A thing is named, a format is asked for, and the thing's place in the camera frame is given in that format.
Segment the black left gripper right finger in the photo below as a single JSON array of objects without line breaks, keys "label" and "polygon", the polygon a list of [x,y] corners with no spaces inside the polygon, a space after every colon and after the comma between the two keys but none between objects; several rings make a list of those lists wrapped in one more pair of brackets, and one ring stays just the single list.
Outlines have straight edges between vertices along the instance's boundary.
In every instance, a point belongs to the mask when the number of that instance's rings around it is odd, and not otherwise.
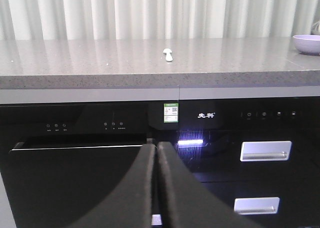
[{"label": "black left gripper right finger", "polygon": [[157,162],[163,227],[257,227],[200,184],[171,143],[159,142]]}]

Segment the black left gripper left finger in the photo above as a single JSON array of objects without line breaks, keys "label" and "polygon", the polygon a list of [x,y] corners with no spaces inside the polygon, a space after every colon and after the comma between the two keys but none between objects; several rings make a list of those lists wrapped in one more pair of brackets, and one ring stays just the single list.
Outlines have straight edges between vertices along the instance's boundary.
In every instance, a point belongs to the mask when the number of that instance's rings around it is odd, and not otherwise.
[{"label": "black left gripper left finger", "polygon": [[116,188],[69,227],[151,227],[156,147],[144,144]]}]

